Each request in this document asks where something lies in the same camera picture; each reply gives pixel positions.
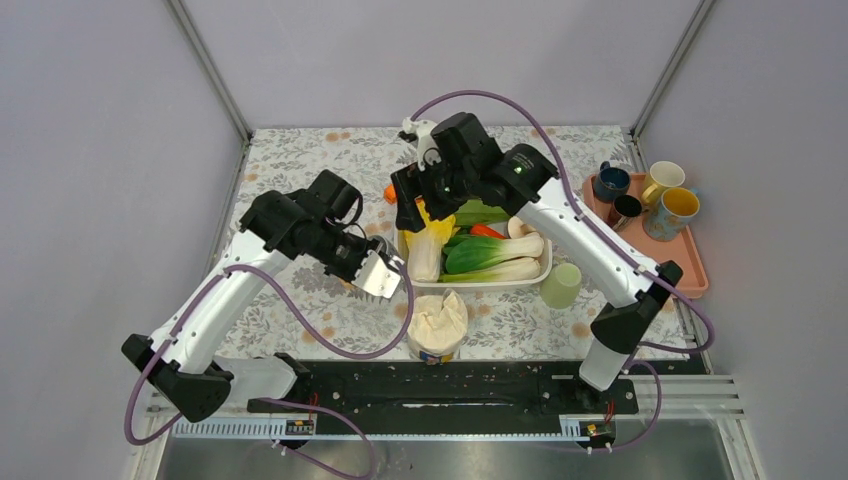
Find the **small brown mug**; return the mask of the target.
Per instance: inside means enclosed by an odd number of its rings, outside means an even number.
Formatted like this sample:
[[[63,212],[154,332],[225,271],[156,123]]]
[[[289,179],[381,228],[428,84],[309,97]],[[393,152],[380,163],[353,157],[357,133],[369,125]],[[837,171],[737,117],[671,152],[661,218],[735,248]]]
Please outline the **small brown mug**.
[[[644,205],[629,194],[618,196],[610,206],[605,222],[613,231],[622,231],[644,211]]]

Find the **light green cup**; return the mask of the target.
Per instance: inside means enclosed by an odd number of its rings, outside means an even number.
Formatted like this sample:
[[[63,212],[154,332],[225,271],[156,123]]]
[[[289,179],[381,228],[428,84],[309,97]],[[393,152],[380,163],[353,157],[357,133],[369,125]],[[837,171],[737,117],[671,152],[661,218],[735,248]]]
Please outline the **light green cup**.
[[[541,282],[539,295],[551,309],[562,310],[574,304],[582,289],[582,273],[572,263],[554,267]]]

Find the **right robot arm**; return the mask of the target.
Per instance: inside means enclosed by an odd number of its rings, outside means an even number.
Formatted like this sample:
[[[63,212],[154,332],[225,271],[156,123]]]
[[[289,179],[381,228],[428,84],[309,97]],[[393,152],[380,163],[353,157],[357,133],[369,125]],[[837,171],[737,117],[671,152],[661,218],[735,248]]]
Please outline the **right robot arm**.
[[[439,123],[406,119],[399,136],[416,153],[391,175],[397,229],[419,232],[427,220],[443,220],[479,199],[532,225],[602,290],[607,304],[591,324],[594,340],[573,386],[579,407],[601,410],[681,268],[640,253],[574,196],[551,159],[524,143],[502,149],[471,113]]]

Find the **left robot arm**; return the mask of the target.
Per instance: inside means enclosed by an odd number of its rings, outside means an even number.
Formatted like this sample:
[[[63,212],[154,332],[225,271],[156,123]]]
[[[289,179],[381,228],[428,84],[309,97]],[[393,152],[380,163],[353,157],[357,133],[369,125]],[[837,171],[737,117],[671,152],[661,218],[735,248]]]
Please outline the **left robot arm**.
[[[257,196],[205,285],[152,334],[129,336],[123,354],[190,422],[264,397],[288,411],[301,409],[311,387],[292,361],[231,359],[217,351],[269,280],[302,255],[370,295],[391,297],[400,277],[387,268],[381,242],[350,232],[343,221],[357,220],[362,210],[362,194],[329,170],[306,189]]]

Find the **yellow mug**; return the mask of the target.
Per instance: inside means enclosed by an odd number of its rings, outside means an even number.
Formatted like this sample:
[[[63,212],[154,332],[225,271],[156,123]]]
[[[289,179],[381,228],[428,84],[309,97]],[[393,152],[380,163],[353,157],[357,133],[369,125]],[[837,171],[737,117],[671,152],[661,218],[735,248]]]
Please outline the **yellow mug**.
[[[674,162],[658,161],[652,164],[646,174],[639,195],[642,205],[651,209],[666,190],[682,186],[685,180],[685,171]]]

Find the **dark blue mug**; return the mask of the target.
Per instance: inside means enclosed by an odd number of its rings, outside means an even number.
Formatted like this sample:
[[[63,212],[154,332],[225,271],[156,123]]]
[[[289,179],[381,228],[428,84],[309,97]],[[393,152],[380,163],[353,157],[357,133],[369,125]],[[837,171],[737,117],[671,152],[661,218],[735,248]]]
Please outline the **dark blue mug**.
[[[629,172],[612,166],[609,161],[604,161],[592,181],[592,191],[597,200],[611,204],[617,198],[627,194],[630,184]]]

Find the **light blue floral mug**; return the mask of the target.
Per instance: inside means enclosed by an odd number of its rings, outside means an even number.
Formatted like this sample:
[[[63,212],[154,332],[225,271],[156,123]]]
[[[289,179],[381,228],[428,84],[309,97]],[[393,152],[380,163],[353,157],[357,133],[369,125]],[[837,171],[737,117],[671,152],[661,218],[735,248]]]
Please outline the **light blue floral mug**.
[[[670,242],[683,232],[700,207],[697,190],[669,188],[643,220],[643,230],[655,241]]]

